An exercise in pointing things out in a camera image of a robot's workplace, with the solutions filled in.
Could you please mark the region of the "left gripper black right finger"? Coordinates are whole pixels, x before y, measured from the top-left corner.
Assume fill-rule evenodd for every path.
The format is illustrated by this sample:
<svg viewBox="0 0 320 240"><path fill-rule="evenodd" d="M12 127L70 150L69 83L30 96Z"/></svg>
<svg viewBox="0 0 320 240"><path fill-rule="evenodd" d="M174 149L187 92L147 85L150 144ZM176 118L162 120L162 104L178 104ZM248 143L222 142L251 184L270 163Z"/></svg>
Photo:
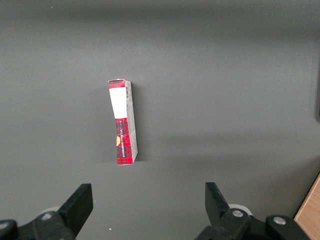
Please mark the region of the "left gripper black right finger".
<svg viewBox="0 0 320 240"><path fill-rule="evenodd" d="M214 182L205 184L205 209L211 225L198 240L241 240L249 229L250 216L242 209L230 208Z"/></svg>

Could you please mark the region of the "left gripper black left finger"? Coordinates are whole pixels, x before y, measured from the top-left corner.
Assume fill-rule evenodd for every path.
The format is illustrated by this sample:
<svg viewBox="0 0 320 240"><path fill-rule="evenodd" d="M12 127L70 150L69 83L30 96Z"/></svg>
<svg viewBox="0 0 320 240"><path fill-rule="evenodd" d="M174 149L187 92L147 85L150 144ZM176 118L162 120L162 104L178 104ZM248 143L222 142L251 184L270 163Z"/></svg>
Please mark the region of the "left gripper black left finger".
<svg viewBox="0 0 320 240"><path fill-rule="evenodd" d="M46 211L34 221L37 240L74 240L93 210L92 185L81 184L56 211Z"/></svg>

